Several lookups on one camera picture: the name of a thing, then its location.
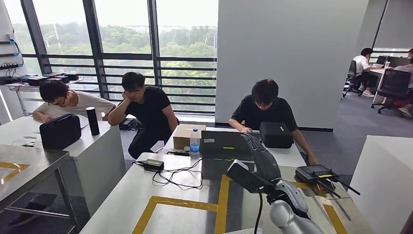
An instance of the hand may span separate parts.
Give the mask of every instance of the hand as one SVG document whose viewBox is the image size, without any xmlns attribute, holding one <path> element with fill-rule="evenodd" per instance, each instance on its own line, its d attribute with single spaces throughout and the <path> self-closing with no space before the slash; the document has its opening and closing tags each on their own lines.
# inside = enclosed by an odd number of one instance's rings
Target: hand
<svg viewBox="0 0 413 234">
<path fill-rule="evenodd" d="M 252 132 L 252 129 L 251 129 L 251 128 L 247 128 L 247 127 L 242 127 L 242 128 L 240 129 L 240 132 L 242 132 L 242 133 L 250 133 L 250 132 Z"/>
<path fill-rule="evenodd" d="M 43 119 L 41 120 L 43 123 L 49 122 L 50 120 L 52 120 L 53 118 L 51 116 L 45 115 L 43 117 Z"/>
<path fill-rule="evenodd" d="M 123 97 L 123 100 L 124 100 L 124 101 L 131 102 L 131 99 L 128 97 L 128 95 L 126 95 L 125 92 L 122 93 L 122 97 Z"/>
</svg>

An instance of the office chair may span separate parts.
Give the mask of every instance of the office chair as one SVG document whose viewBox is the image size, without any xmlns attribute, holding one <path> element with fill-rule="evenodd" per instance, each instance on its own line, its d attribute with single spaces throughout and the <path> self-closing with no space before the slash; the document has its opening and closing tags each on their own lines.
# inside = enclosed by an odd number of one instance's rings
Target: office chair
<svg viewBox="0 0 413 234">
<path fill-rule="evenodd" d="M 384 103 L 373 103 L 371 108 L 381 106 L 377 113 L 381 114 L 383 109 L 391 109 L 397 107 L 394 104 L 396 99 L 406 99 L 409 90 L 409 83 L 412 74 L 410 72 L 402 72 L 391 69 L 386 69 L 383 76 L 383 82 L 377 90 L 377 94 L 387 98 Z"/>
<path fill-rule="evenodd" d="M 349 87 L 345 93 L 342 93 L 343 97 L 347 95 L 348 92 L 359 93 L 358 88 L 360 87 L 360 82 L 355 80 L 356 77 L 356 61 L 352 60 L 350 63 L 349 72 L 347 74 L 347 79 L 345 83 L 348 83 Z"/>
</svg>

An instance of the table leg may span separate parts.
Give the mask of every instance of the table leg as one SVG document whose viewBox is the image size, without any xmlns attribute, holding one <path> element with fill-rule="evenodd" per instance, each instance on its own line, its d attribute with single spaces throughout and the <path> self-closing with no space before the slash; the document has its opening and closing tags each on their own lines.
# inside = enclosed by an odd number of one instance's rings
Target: table leg
<svg viewBox="0 0 413 234">
<path fill-rule="evenodd" d="M 73 211 L 73 206 L 70 202 L 69 194 L 67 193 L 66 185 L 65 185 L 64 180 L 62 178 L 60 168 L 57 168 L 55 170 L 55 176 L 56 176 L 56 180 L 57 180 L 57 183 L 59 185 L 59 188 L 60 188 L 60 192 L 62 193 L 63 201 L 66 205 L 67 211 L 69 212 L 70 219 L 72 220 L 73 225 L 76 226 L 76 229 L 78 229 L 79 224 L 77 223 L 77 218 L 76 218 L 75 212 Z"/>
</svg>

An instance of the yellow label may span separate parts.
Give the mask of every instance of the yellow label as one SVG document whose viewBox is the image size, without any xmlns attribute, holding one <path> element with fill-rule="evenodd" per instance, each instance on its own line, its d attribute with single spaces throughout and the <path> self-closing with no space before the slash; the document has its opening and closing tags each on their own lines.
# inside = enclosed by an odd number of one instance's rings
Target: yellow label
<svg viewBox="0 0 413 234">
<path fill-rule="evenodd" d="M 151 163 L 151 164 L 159 164 L 159 162 L 154 162 L 154 161 L 148 161 L 148 163 Z"/>
</svg>

